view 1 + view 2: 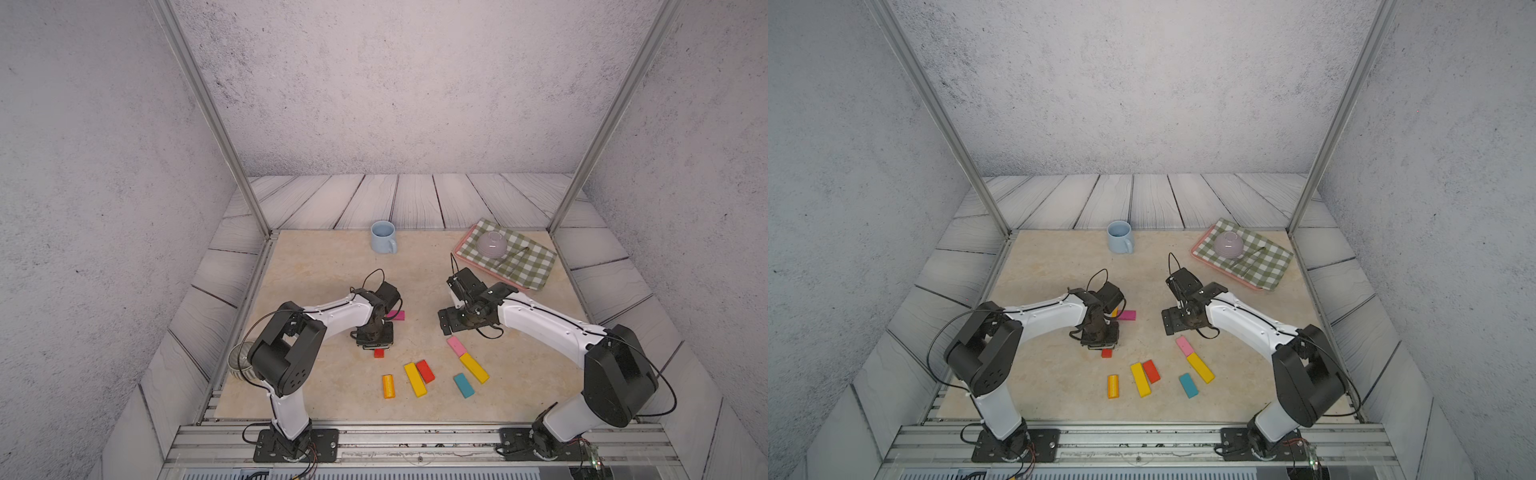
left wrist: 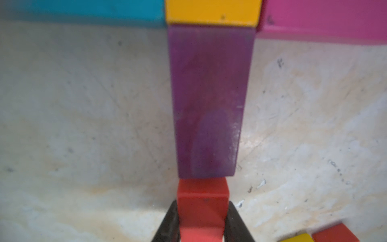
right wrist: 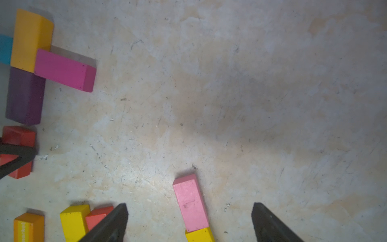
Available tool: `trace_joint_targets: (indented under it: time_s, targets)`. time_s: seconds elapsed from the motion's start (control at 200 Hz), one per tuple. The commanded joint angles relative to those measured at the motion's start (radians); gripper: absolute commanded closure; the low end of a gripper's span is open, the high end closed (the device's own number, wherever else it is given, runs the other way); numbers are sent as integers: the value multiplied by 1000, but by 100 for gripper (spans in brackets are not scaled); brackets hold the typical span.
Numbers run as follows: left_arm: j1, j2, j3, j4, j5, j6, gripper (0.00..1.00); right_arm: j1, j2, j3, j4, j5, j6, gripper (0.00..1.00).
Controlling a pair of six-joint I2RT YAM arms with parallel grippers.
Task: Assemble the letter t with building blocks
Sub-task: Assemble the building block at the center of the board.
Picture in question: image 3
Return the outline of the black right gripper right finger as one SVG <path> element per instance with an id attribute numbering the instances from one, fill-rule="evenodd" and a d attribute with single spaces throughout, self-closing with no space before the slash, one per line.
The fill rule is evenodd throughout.
<path id="1" fill-rule="evenodd" d="M 258 242 L 303 242 L 263 203 L 254 203 L 252 221 Z"/>

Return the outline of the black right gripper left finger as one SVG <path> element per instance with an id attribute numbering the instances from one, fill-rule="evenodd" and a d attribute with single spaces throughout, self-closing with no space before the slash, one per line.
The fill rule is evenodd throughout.
<path id="1" fill-rule="evenodd" d="M 123 242 L 128 216 L 126 203 L 118 204 L 80 242 Z"/>

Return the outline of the purple block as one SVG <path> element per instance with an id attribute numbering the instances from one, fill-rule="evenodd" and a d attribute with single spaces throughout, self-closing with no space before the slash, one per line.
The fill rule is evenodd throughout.
<path id="1" fill-rule="evenodd" d="M 11 67 L 6 118 L 26 126 L 41 122 L 46 79 Z"/>

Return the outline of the magenta block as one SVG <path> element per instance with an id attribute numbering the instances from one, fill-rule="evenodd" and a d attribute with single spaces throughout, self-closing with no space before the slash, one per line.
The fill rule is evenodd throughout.
<path id="1" fill-rule="evenodd" d="M 39 49 L 36 54 L 34 73 L 39 77 L 91 93 L 94 87 L 96 68 Z"/>

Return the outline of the teal block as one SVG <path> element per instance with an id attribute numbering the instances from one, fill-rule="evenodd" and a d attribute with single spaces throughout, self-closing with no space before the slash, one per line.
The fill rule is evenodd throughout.
<path id="1" fill-rule="evenodd" d="M 0 62 L 5 65 L 10 65 L 13 48 L 13 38 L 0 35 Z"/>

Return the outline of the orange-yellow square block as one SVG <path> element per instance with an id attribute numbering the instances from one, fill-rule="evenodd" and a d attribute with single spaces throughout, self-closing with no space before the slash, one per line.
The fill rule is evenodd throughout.
<path id="1" fill-rule="evenodd" d="M 16 14 L 11 66 L 34 72 L 39 49 L 50 51 L 54 23 L 41 15 L 18 9 Z"/>

